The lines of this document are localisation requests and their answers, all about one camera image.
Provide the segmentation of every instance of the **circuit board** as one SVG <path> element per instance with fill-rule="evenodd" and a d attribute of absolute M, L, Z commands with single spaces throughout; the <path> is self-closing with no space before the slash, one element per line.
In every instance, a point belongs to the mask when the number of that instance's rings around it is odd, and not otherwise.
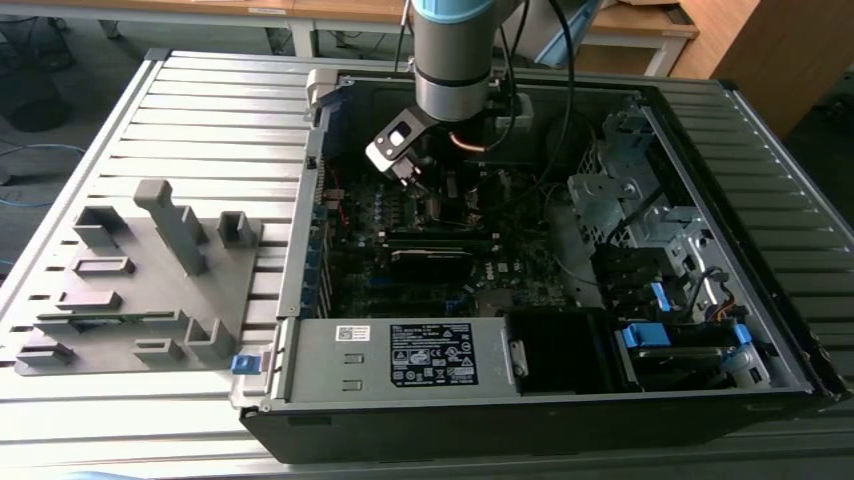
<path fill-rule="evenodd" d="M 424 219 L 429 205 L 381 175 L 339 178 L 331 173 L 324 199 L 329 212 L 336 212 L 329 249 L 332 317 L 495 316 L 513 306 L 573 303 L 564 293 L 547 231 L 531 221 L 531 212 L 541 212 L 539 196 L 531 195 L 529 205 L 485 223 L 461 215 L 429 224 Z M 421 245 L 427 235 L 440 247 L 395 247 L 395 235 L 413 239 L 412 245 Z M 463 244 L 473 245 L 477 253 L 457 252 Z M 393 268 L 401 255 L 419 257 L 420 262 L 403 274 Z"/>

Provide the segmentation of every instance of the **barcode sticker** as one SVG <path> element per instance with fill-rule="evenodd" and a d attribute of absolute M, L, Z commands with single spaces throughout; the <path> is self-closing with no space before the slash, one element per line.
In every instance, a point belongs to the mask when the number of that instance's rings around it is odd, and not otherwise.
<path fill-rule="evenodd" d="M 339 325 L 335 328 L 336 342 L 368 342 L 371 341 L 369 325 Z"/>

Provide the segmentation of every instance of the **blue tab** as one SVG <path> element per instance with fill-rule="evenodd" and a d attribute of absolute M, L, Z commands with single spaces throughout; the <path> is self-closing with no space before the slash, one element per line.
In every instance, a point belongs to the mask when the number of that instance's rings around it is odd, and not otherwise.
<path fill-rule="evenodd" d="M 752 342 L 752 336 L 750 335 L 750 330 L 747 330 L 747 325 L 742 325 L 740 323 L 735 325 L 735 337 L 738 338 L 738 343 L 740 345 L 746 345 Z"/>
<path fill-rule="evenodd" d="M 233 375 L 260 375 L 261 357 L 257 355 L 235 355 L 231 359 L 231 373 Z"/>
<path fill-rule="evenodd" d="M 623 328 L 623 340 L 627 348 L 670 346 L 667 331 L 660 323 L 632 323 Z"/>
<path fill-rule="evenodd" d="M 670 300 L 667 300 L 664 287 L 658 282 L 652 283 L 652 293 L 655 293 L 655 298 L 658 299 L 658 308 L 662 309 L 662 312 L 670 312 L 672 310 L 672 307 L 670 305 Z"/>

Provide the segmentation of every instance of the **aluminum extrusion table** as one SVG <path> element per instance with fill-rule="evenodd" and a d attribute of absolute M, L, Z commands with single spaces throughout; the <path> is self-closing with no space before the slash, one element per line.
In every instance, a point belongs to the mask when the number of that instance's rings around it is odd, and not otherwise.
<path fill-rule="evenodd" d="M 200 218 L 237 209 L 264 221 L 240 341 L 271 341 L 311 127 L 303 118 L 307 74 L 319 67 L 391 68 L 380 62 L 190 52 L 157 59 L 153 53 L 0 290 L 0 468 L 40 467 L 28 473 L 41 478 L 81 470 L 170 478 L 399 478 L 767 458 L 790 465 L 798 457 L 854 453 L 854 404 L 846 403 L 696 447 L 291 466 L 275 461 L 243 429 L 228 401 L 227 371 L 18 377 L 14 354 L 45 302 L 38 295 L 61 279 L 50 267 L 65 266 L 73 250 L 72 219 L 84 205 L 108 203 L 133 212 L 130 187 L 140 178 L 168 178 L 174 197 Z M 854 377 L 854 260 L 846 251 L 854 237 L 739 93 L 707 81 L 580 77 L 662 90 L 836 368 Z M 0 476 L 18 478 L 22 473 Z"/>

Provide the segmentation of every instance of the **power supply label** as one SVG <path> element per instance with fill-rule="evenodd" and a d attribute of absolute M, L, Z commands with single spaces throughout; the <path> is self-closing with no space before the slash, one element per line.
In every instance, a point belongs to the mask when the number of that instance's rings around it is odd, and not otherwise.
<path fill-rule="evenodd" d="M 395 387 L 477 384 L 471 323 L 391 326 Z"/>

